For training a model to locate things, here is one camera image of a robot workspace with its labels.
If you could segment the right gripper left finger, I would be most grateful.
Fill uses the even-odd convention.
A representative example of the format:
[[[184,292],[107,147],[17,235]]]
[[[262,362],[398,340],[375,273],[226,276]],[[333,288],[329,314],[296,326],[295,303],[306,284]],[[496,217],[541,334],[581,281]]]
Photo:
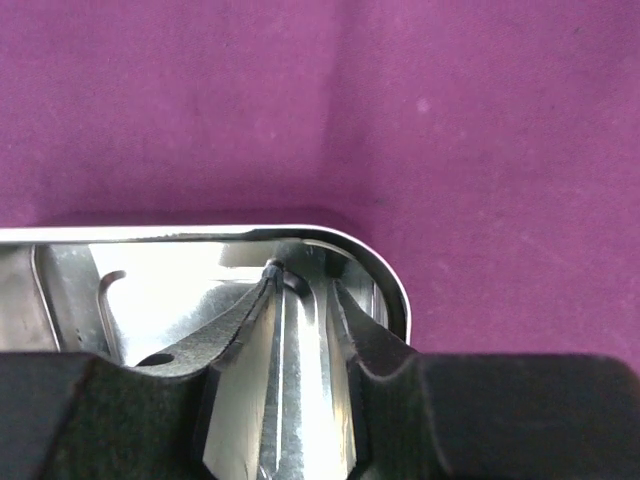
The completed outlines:
[[[89,353],[1,356],[5,479],[252,479],[279,265],[200,330],[127,368]]]

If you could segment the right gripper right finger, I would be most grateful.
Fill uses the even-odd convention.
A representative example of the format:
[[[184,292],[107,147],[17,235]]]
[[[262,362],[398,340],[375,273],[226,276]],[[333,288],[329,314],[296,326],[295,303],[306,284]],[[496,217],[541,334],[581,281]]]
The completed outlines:
[[[357,479],[635,479],[639,379],[584,354],[424,354],[340,284]]]

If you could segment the steel instrument tray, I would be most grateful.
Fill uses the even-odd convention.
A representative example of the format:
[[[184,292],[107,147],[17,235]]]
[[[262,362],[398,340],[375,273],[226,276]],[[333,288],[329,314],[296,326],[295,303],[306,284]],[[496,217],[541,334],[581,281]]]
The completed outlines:
[[[406,291],[370,246],[314,225],[69,227],[1,233],[1,356],[89,353],[127,368],[200,330],[277,264],[263,431],[252,479],[346,479],[359,455],[340,283],[407,342]]]

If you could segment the purple surgical wrap cloth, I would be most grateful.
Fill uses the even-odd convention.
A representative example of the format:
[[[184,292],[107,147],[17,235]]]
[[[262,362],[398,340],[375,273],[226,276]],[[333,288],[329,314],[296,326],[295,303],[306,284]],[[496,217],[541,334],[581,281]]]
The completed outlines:
[[[434,351],[639,362],[635,1],[5,1],[5,226],[322,223]]]

